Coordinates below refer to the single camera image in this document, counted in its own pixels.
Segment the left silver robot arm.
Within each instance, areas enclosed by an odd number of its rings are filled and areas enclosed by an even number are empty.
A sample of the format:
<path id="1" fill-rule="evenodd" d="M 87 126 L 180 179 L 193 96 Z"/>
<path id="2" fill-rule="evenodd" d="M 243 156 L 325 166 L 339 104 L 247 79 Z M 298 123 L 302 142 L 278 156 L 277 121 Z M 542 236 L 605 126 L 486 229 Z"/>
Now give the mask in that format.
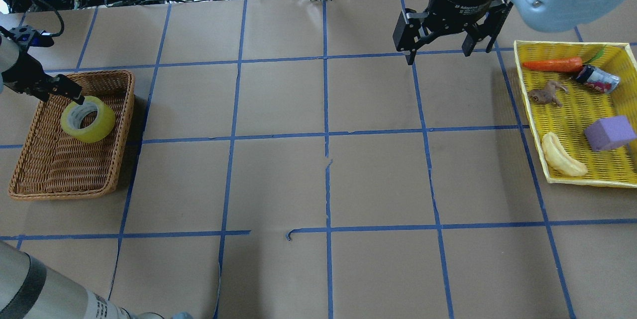
<path id="1" fill-rule="evenodd" d="M 1 79 L 18 93 L 48 101 L 62 95 L 78 104 L 81 87 L 65 76 L 47 75 L 24 45 L 1 37 Z M 158 319 L 157 313 L 134 314 L 70 278 L 34 256 L 1 244 L 1 317 L 3 319 Z"/>

